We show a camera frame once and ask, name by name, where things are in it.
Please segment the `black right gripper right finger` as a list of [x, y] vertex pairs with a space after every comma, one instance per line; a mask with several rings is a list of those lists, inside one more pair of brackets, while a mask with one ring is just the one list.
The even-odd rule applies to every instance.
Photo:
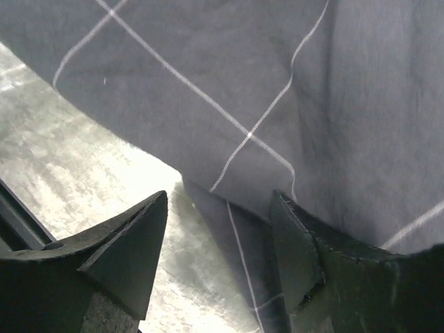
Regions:
[[344, 234], [274, 191], [270, 220], [292, 332], [443, 331], [443, 246], [401, 255]]

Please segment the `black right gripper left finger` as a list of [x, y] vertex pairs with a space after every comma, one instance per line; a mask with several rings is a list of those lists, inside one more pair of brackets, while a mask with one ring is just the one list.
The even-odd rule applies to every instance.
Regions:
[[136, 332], [167, 224], [159, 191], [39, 250], [1, 256], [2, 332]]

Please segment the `dark grey checked pillowcase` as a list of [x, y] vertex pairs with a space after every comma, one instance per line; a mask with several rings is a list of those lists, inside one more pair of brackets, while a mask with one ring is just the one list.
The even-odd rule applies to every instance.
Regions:
[[443, 241], [442, 1], [2, 1], [1, 41], [182, 176], [263, 332], [278, 189], [396, 253]]

